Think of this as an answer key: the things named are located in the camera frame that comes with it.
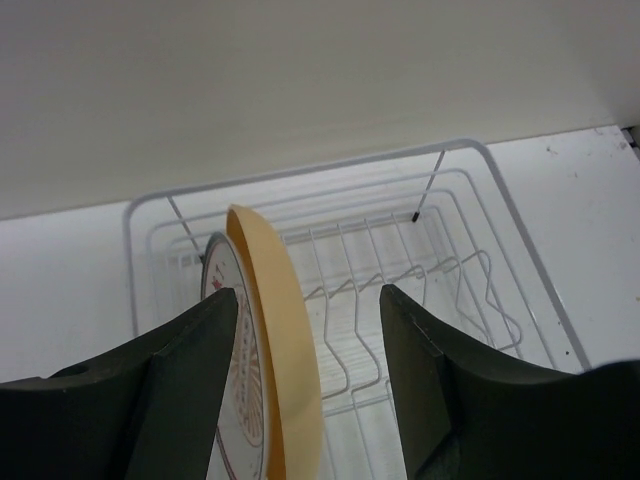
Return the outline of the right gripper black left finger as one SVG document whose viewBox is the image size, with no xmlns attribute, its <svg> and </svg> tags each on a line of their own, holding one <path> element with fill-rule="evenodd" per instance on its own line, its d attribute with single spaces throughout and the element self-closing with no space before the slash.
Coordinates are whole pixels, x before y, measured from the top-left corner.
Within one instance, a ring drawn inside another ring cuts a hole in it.
<svg viewBox="0 0 640 480">
<path fill-rule="evenodd" d="M 223 288 L 49 378 L 3 383 L 2 478 L 205 478 L 237 314 Z"/>
</svg>

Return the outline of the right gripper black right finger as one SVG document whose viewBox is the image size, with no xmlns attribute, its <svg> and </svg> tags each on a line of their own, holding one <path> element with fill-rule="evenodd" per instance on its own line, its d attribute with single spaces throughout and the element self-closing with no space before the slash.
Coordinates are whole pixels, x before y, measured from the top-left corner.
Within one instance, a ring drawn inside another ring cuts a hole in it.
<svg viewBox="0 0 640 480">
<path fill-rule="evenodd" d="M 635 479 L 639 364 L 580 374 L 502 353 L 394 285 L 380 293 L 387 367 L 411 479 Z"/>
</svg>

